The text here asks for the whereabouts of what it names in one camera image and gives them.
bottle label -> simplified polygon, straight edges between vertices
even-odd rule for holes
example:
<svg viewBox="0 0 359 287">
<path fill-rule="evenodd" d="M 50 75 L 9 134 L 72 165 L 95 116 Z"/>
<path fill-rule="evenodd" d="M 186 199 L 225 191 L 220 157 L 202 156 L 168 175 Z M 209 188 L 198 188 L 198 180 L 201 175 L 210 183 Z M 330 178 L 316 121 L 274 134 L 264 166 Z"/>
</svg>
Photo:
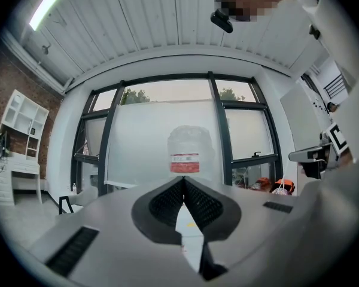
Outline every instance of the bottle label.
<svg viewBox="0 0 359 287">
<path fill-rule="evenodd" d="M 174 173 L 199 172 L 199 154 L 172 154 L 170 171 Z"/>
</svg>

orange object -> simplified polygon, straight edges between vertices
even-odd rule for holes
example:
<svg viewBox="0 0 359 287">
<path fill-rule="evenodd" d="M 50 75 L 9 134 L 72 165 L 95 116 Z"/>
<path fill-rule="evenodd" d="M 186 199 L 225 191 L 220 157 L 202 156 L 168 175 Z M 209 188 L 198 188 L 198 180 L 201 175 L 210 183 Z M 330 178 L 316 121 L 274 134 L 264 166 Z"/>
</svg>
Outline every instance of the orange object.
<svg viewBox="0 0 359 287">
<path fill-rule="evenodd" d="M 280 187 L 282 185 L 282 179 L 279 179 L 275 182 L 275 184 L 278 185 L 278 187 Z M 294 183 L 289 180 L 289 179 L 285 179 L 285 189 L 290 193 L 292 194 L 295 190 L 295 186 L 294 186 Z"/>
<path fill-rule="evenodd" d="M 249 187 L 251 190 L 270 192 L 271 183 L 269 178 L 260 178 L 255 184 Z"/>
</svg>

white shelf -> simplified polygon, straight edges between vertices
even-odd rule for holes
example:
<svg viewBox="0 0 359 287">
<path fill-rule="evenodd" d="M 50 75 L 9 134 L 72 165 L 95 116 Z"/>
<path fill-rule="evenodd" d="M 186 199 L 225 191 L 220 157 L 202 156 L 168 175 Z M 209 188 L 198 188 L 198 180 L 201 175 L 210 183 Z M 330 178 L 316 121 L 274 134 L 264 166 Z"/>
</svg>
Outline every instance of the white shelf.
<svg viewBox="0 0 359 287">
<path fill-rule="evenodd" d="M 31 119 L 34 119 L 36 116 L 37 110 L 38 110 L 38 105 L 35 102 L 24 97 L 24 100 L 23 100 L 23 103 L 21 105 L 19 112 L 25 116 L 28 116 Z"/>
<path fill-rule="evenodd" d="M 24 134 L 29 134 L 31 129 L 32 119 L 19 113 L 17 115 L 16 121 L 14 122 L 13 128 Z"/>
<path fill-rule="evenodd" d="M 26 156 L 26 160 L 33 160 L 33 161 L 37 161 L 37 158 L 36 158 L 36 157 L 33 157 L 33 156 L 29 156 L 29 155 L 27 155 L 27 156 Z"/>
<path fill-rule="evenodd" d="M 27 160 L 36 161 L 38 159 L 40 140 L 44 124 L 47 120 L 49 111 L 34 101 L 30 100 L 17 90 L 14 90 L 10 100 L 7 103 L 5 113 L 2 116 L 1 123 L 11 127 L 28 136 L 26 152 L 23 156 Z M 30 142 L 30 139 L 36 139 L 36 142 Z"/>
<path fill-rule="evenodd" d="M 13 121 L 14 121 L 15 115 L 16 115 L 16 111 L 15 111 L 13 108 L 8 108 L 8 111 L 7 111 L 7 114 L 6 114 L 6 116 L 5 116 L 4 121 L 5 121 L 7 124 L 12 124 Z"/>
</svg>

sky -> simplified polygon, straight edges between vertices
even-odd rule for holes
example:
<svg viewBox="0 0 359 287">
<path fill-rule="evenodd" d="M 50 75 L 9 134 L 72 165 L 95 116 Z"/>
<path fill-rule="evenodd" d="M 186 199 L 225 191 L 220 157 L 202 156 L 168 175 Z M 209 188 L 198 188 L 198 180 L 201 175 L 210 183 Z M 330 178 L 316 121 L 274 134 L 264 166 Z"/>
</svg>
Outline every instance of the sky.
<svg viewBox="0 0 359 287">
<path fill-rule="evenodd" d="M 218 91 L 223 88 L 231 88 L 236 96 L 245 96 L 245 101 L 255 102 L 249 84 L 234 81 L 216 80 Z M 205 100 L 211 99 L 208 80 L 171 80 L 152 83 L 143 83 L 127 87 L 132 91 L 145 90 L 145 95 L 151 101 L 176 101 L 176 100 Z M 115 90 L 100 94 L 95 105 L 95 111 L 110 107 Z"/>
</svg>

plastic bottle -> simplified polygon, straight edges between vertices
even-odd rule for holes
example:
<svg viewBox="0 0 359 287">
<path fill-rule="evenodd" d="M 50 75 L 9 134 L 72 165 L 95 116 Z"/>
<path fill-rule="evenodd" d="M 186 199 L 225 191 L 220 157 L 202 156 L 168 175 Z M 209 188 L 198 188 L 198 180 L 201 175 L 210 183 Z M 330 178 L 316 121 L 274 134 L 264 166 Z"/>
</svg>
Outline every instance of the plastic bottle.
<svg viewBox="0 0 359 287">
<path fill-rule="evenodd" d="M 171 176 L 188 175 L 212 180 L 215 151 L 208 129 L 179 126 L 168 138 L 168 162 Z"/>
</svg>

